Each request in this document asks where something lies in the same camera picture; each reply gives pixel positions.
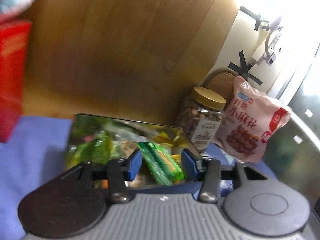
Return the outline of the black tape cross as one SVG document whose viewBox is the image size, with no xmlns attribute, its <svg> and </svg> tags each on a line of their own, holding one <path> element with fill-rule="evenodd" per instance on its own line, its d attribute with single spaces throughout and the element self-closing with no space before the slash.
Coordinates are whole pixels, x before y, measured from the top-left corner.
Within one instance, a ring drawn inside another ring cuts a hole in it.
<svg viewBox="0 0 320 240">
<path fill-rule="evenodd" d="M 249 73 L 249 70 L 252 68 L 252 66 L 246 63 L 243 50 L 239 52 L 239 59 L 240 59 L 240 66 L 237 66 L 236 64 L 230 62 L 228 65 L 228 68 L 238 73 L 238 75 L 242 76 L 246 81 L 248 81 L 248 79 L 251 79 L 256 84 L 262 85 L 263 82 L 260 79 L 258 79 L 257 77 Z"/>
</svg>

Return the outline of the red gift bag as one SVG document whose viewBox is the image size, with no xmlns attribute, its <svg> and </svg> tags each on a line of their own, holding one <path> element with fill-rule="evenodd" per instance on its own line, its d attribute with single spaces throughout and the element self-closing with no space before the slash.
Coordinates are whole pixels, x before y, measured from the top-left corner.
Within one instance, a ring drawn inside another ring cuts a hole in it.
<svg viewBox="0 0 320 240">
<path fill-rule="evenodd" d="M 29 21 L 1 25 L 1 142 L 7 142 L 22 115 L 23 77 Z"/>
</svg>

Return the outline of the bright green snack packet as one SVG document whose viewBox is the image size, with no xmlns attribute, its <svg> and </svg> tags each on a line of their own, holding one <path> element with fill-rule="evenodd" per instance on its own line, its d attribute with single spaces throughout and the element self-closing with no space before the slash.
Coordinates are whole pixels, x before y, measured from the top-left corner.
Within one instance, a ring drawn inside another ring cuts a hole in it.
<svg viewBox="0 0 320 240">
<path fill-rule="evenodd" d="M 183 169 L 163 145 L 139 142 L 138 147 L 157 184 L 172 186 L 185 180 L 186 176 Z"/>
</svg>

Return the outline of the round woven wooden board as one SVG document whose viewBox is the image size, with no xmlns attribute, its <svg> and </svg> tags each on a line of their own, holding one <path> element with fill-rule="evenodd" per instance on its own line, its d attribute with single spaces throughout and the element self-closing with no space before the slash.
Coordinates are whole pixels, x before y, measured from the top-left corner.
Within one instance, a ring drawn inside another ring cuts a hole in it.
<svg viewBox="0 0 320 240">
<path fill-rule="evenodd" d="M 234 79 L 236 75 L 230 70 L 216 70 L 204 78 L 199 84 L 200 87 L 212 90 L 226 100 L 227 107 L 234 97 Z"/>
</svg>

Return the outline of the pink twisted snack bag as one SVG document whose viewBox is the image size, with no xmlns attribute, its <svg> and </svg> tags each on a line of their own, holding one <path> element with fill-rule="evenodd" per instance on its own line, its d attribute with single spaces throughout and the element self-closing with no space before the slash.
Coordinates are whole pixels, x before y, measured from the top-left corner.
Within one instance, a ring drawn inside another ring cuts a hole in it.
<svg viewBox="0 0 320 240">
<path fill-rule="evenodd" d="M 243 77 L 234 79 L 233 88 L 234 98 L 213 142 L 236 159 L 256 164 L 268 140 L 290 120 L 291 108 L 255 89 Z"/>
</svg>

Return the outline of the wooden panel board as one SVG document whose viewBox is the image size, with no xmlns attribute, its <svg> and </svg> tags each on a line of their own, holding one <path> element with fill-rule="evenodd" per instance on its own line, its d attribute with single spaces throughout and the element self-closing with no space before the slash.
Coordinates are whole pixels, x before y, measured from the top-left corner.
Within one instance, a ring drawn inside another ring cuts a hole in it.
<svg viewBox="0 0 320 240">
<path fill-rule="evenodd" d="M 235 0 L 36 0 L 23 113 L 173 124 L 216 62 Z"/>
</svg>

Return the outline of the dark green vegetable snack packet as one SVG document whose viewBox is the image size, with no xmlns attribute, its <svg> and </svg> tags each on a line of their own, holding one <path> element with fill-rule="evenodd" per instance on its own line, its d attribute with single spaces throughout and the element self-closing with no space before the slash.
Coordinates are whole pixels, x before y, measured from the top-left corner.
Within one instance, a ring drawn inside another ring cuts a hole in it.
<svg viewBox="0 0 320 240">
<path fill-rule="evenodd" d="M 108 119 L 103 116 L 74 116 L 65 153 L 66 167 L 83 161 L 105 164 L 113 150 L 113 135 L 106 130 Z"/>
</svg>

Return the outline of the peanut jar with gold lid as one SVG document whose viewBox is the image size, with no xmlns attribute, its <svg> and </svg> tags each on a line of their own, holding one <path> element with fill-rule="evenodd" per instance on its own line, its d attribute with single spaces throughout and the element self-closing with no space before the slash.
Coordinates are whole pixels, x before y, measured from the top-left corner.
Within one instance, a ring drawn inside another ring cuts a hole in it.
<svg viewBox="0 0 320 240">
<path fill-rule="evenodd" d="M 216 92 L 193 87 L 185 97 L 175 125 L 182 128 L 199 152 L 207 149 L 219 129 L 226 100 Z"/>
</svg>

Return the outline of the black sheep print box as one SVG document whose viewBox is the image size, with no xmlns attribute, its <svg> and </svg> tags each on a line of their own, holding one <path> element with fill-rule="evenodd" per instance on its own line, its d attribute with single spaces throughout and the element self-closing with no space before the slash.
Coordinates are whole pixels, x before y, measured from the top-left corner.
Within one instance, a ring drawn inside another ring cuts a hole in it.
<svg viewBox="0 0 320 240">
<path fill-rule="evenodd" d="M 133 181 L 125 185 L 139 192 L 192 193 L 200 182 L 188 178 L 181 153 L 188 149 L 201 156 L 183 129 L 141 121 L 77 114 L 74 117 L 65 153 L 65 167 L 70 169 L 89 160 L 105 164 L 124 161 L 135 151 L 142 153 L 142 164 Z"/>
</svg>

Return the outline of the yellow peanut snack packet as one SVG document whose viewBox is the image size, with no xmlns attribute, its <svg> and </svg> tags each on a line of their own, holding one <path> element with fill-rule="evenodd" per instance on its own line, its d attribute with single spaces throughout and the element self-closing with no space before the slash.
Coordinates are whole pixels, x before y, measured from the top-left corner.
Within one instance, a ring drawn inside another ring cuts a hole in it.
<svg viewBox="0 0 320 240">
<path fill-rule="evenodd" d="M 162 146 L 169 155 L 176 161 L 178 165 L 181 165 L 181 150 L 182 146 L 178 142 L 179 136 L 165 131 L 159 132 L 152 138 L 153 142 Z"/>
</svg>

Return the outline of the blue printed tablecloth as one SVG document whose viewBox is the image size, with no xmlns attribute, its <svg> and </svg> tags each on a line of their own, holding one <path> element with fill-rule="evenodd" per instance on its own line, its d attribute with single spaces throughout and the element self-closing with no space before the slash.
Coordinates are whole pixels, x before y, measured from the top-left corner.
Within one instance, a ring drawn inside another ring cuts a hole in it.
<svg viewBox="0 0 320 240">
<path fill-rule="evenodd" d="M 63 171 L 73 120 L 23 116 L 1 144 L 1 239 L 20 239 L 22 198 Z"/>
</svg>

